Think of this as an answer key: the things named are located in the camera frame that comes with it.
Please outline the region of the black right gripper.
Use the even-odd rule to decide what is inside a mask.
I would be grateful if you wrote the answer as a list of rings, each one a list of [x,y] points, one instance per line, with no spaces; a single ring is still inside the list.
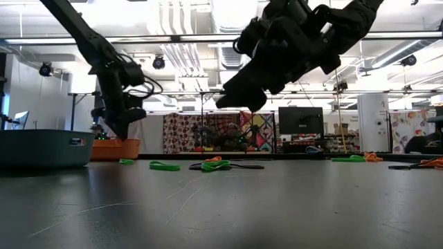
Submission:
[[[264,91],[276,94],[317,67],[326,74],[338,68],[333,29],[325,29],[332,13],[326,5],[311,9],[304,0],[271,0],[235,40],[235,52],[251,60],[223,85],[216,106],[256,112],[267,101]]]

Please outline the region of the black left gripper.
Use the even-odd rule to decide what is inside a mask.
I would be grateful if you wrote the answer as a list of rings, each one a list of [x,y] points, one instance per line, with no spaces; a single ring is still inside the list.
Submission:
[[[114,135],[127,139],[127,124],[142,120],[146,111],[140,107],[127,106],[128,86],[139,86],[145,81],[141,66],[134,61],[125,61],[121,57],[92,57],[91,75],[96,75],[104,104],[105,124]]]

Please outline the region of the white cloth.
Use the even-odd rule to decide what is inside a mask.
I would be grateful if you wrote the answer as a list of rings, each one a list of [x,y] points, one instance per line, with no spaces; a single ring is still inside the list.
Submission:
[[[128,138],[140,142],[139,154],[163,153],[163,116],[148,115],[129,125]]]

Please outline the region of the orange plastic basket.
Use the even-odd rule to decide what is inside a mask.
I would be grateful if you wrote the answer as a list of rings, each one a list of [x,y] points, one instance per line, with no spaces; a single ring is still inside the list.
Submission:
[[[115,161],[120,159],[137,159],[141,141],[137,139],[94,140],[92,161]]]

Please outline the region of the colourful geometric cloth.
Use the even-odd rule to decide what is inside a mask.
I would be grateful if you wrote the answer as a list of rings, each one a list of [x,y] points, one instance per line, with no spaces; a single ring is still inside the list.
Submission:
[[[239,113],[239,127],[246,139],[248,150],[274,152],[275,125],[274,113]]]

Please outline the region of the brown circle-patterned cloth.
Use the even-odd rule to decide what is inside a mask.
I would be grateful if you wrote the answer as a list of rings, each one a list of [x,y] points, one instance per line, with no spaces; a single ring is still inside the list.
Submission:
[[[178,154],[186,151],[202,150],[195,148],[191,132],[194,125],[200,124],[200,115],[168,114],[163,117],[163,153]]]

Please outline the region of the black monitor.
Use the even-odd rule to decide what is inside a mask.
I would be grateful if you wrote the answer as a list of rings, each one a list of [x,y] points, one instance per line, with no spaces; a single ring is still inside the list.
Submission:
[[[297,133],[323,135],[323,109],[321,107],[280,107],[278,124],[279,132],[283,135]]]

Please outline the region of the cluttered low shelf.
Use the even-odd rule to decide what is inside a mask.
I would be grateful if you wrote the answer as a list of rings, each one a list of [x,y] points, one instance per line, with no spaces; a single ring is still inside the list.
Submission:
[[[308,147],[315,147],[325,153],[359,153],[359,137],[353,134],[314,134],[297,133],[280,135],[276,140],[276,152],[279,154],[307,153]]]

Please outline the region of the blue-grey plastic basket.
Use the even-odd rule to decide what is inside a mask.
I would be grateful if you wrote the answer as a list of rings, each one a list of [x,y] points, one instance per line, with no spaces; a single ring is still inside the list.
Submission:
[[[89,163],[95,135],[56,129],[0,131],[0,167],[66,168]]]

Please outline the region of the thin yellowish pole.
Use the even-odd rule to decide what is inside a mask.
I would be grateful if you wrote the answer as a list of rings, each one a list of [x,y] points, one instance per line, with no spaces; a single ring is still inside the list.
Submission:
[[[342,123],[341,106],[340,106],[341,90],[340,90],[339,81],[338,81],[337,69],[334,70],[334,74],[335,74],[335,78],[336,78],[336,101],[337,101],[337,111],[338,111],[338,123]],[[346,147],[346,143],[345,143],[345,136],[341,135],[341,138],[342,138],[344,152],[345,152],[345,154],[347,154],[347,147]]]

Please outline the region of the laptop screen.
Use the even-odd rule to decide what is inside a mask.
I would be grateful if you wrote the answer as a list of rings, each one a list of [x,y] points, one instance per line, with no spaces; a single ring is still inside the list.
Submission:
[[[11,128],[13,130],[23,130],[26,126],[28,115],[29,115],[29,111],[23,111],[20,113],[16,113],[15,117],[12,121]]]

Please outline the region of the black table mat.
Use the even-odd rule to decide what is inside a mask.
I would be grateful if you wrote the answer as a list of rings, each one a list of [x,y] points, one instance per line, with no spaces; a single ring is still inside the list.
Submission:
[[[244,161],[0,171],[0,249],[443,249],[443,170]]]

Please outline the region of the white pillar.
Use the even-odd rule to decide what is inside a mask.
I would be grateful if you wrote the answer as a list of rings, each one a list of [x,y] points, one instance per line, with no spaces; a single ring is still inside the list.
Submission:
[[[388,94],[358,96],[359,144],[361,152],[389,152]]]

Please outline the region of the floral curtain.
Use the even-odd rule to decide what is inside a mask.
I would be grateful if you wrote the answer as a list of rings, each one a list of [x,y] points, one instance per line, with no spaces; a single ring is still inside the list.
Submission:
[[[435,124],[428,122],[435,116],[435,111],[427,109],[390,113],[392,152],[394,154],[407,154],[410,151],[420,153],[424,146],[439,140],[440,136],[436,133]]]

